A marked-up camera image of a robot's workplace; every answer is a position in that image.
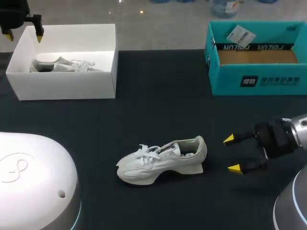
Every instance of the cardboard box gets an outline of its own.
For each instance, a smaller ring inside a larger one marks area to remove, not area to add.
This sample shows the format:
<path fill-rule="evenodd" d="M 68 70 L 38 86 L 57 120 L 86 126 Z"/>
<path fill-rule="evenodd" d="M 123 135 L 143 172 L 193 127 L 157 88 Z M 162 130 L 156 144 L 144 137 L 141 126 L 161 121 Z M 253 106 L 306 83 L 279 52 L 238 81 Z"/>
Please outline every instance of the cardboard box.
<path fill-rule="evenodd" d="M 41 43 L 26 27 L 6 71 L 19 100 L 115 98 L 118 47 L 114 24 L 47 25 Z M 34 59 L 95 62 L 103 72 L 30 72 Z"/>
<path fill-rule="evenodd" d="M 227 40 L 239 25 L 256 37 Z M 307 95 L 307 24 L 209 22 L 205 59 L 214 95 Z"/>

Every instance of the shoe tongue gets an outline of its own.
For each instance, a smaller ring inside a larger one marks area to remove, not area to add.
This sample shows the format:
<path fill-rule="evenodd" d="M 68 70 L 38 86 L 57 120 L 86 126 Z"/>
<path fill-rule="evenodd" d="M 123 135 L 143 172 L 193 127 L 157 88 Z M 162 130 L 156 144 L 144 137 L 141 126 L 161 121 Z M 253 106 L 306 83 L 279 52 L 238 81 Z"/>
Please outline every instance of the shoe tongue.
<path fill-rule="evenodd" d="M 177 156 L 180 156 L 181 155 L 181 152 L 180 152 L 180 148 L 179 148 L 179 145 L 178 143 L 174 143 L 168 147 L 166 147 L 165 149 L 163 149 L 161 153 L 165 152 L 165 151 L 168 151 L 168 150 L 172 150 Z"/>

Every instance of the table surface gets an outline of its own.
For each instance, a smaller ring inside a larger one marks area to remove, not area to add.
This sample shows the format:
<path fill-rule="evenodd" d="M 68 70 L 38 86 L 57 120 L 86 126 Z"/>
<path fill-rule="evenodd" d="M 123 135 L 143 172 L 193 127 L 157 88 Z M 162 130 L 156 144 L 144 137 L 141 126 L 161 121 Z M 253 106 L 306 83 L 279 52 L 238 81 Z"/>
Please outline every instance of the table surface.
<path fill-rule="evenodd" d="M 2 70 L 9 58 L 0 54 Z M 46 136 L 67 149 L 82 185 L 87 230 L 272 230 L 276 197 L 307 163 L 298 150 L 265 172 L 228 172 L 257 152 L 252 140 L 226 148 L 226 137 L 306 113 L 307 97 L 213 97 L 203 50 L 121 51 L 116 99 L 20 102 L 3 73 L 0 130 Z M 151 186 L 117 178 L 116 163 L 139 144 L 197 135 L 208 146 L 203 174 L 165 172 Z"/>

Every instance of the white sneaker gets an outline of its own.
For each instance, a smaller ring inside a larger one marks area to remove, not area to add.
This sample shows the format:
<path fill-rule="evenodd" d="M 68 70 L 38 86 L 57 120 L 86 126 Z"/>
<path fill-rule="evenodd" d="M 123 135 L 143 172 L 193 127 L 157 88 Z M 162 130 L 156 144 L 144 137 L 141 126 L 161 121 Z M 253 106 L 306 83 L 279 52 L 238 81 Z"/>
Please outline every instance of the white sneaker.
<path fill-rule="evenodd" d="M 130 184 L 152 184 L 167 170 L 180 174 L 202 173 L 201 163 L 207 156 L 207 146 L 201 136 L 175 140 L 163 147 L 141 145 L 142 148 L 121 159 L 117 175 Z"/>
<path fill-rule="evenodd" d="M 34 60 L 30 66 L 30 72 L 103 72 L 94 69 L 94 62 L 71 60 L 59 57 L 54 62 L 42 62 Z"/>

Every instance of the white shoe box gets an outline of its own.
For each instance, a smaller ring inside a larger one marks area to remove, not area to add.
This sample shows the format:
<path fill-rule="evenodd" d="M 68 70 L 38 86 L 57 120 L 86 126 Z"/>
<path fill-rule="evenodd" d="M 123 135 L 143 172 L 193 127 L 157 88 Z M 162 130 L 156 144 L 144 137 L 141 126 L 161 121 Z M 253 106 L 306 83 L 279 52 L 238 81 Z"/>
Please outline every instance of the white shoe box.
<path fill-rule="evenodd" d="M 6 71 L 19 100 L 115 98 L 118 47 L 115 24 L 45 25 L 38 43 L 26 27 Z M 30 72 L 34 59 L 94 62 L 103 72 Z"/>

